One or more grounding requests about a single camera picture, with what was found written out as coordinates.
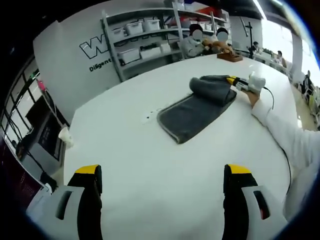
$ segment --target person's hand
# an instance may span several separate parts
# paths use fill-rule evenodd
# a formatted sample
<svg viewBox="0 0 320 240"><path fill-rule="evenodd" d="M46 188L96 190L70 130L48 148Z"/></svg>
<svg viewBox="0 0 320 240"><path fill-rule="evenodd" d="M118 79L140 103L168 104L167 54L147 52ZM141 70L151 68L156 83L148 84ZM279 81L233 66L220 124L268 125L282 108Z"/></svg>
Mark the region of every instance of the person's hand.
<svg viewBox="0 0 320 240"><path fill-rule="evenodd" d="M210 41L208 38L203 39L202 41L203 46L210 46L212 44L212 41Z"/></svg>
<svg viewBox="0 0 320 240"><path fill-rule="evenodd" d="M260 99L260 95L255 94L255 93L253 93L251 91L242 90L242 92L244 92L245 94L248 95L250 103L251 103L251 106L253 108L256 105L256 103L258 102L258 100Z"/></svg>

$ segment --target window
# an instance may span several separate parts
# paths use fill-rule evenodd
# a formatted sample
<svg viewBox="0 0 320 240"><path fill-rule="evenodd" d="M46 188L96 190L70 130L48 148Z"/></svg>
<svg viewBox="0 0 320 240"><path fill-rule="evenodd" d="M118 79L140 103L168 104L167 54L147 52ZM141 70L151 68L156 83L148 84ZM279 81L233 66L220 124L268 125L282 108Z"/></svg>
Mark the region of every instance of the window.
<svg viewBox="0 0 320 240"><path fill-rule="evenodd" d="M315 86L320 87L320 70L317 58L312 49L305 40L302 40L302 72L304 74L310 71L310 79Z"/></svg>
<svg viewBox="0 0 320 240"><path fill-rule="evenodd" d="M292 63L293 45L291 31L268 20L261 20L261 24L263 48L269 49L274 53L280 50L284 59Z"/></svg>
<svg viewBox="0 0 320 240"><path fill-rule="evenodd" d="M7 99L5 108L11 121L8 122L6 116L3 116L0 121L0 124L2 124L2 127L5 129L5 133L2 127L0 128L0 132L3 132L4 140L13 151L15 151L15 149L11 142L15 141L18 143L19 139L21 137L23 138L29 132L29 129L32 128L26 115L33 106L34 100L37 101L42 96L36 80L31 83L28 89L26 88L26 81L28 81L30 75L37 69L36 60L31 59L23 70L26 79L24 80L22 75L19 77Z"/></svg>

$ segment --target white table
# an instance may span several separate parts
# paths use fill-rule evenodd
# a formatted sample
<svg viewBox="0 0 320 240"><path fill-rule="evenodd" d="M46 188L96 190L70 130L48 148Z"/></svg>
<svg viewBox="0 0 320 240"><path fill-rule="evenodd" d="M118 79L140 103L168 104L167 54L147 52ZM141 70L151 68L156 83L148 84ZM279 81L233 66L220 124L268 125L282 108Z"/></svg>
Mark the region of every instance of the white table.
<svg viewBox="0 0 320 240"><path fill-rule="evenodd" d="M277 63L275 62L272 58L271 58L271 55L270 57L269 56L264 56L264 55L261 55L259 53L256 53L253 55L253 59L260 59L262 61L265 61L265 64L269 65L270 67L274 66L274 69L277 69L279 71L283 71L284 73L287 72L287 69L282 66L282 64L280 63Z"/></svg>
<svg viewBox="0 0 320 240"><path fill-rule="evenodd" d="M236 54L240 54L240 55L245 56L245 57L249 57L249 55L250 55L250 52L249 52L248 49L235 48L234 52Z"/></svg>
<svg viewBox="0 0 320 240"><path fill-rule="evenodd" d="M221 239L225 164L249 168L258 184L284 200L287 161L268 130L251 115L244 93L238 92L218 119L184 144L176 144L156 120L160 109L191 93L191 77L246 78L252 71L266 78L274 110L297 124L285 75L252 59L232 63L216 55L146 72L76 110L70 128L75 145L65 153L64 183L82 166L101 165L104 239ZM265 90L261 98L272 102Z"/></svg>

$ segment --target ceiling light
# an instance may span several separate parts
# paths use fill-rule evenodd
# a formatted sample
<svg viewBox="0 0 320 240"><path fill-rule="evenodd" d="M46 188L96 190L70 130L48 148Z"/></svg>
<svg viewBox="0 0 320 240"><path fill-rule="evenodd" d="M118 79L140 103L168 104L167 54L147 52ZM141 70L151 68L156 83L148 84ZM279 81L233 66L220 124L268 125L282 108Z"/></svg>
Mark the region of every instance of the ceiling light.
<svg viewBox="0 0 320 240"><path fill-rule="evenodd" d="M255 6L258 8L258 10L259 10L259 12L260 12L260 14L261 14L262 19L267 20L267 17L266 17L266 15L265 15L264 11L262 10L262 7L260 6L258 0L252 0L252 1L253 1L253 3L255 4Z"/></svg>
<svg viewBox="0 0 320 240"><path fill-rule="evenodd" d="M274 2L275 4L278 4L279 6L283 6L283 3L279 0L272 0L272 2Z"/></svg>

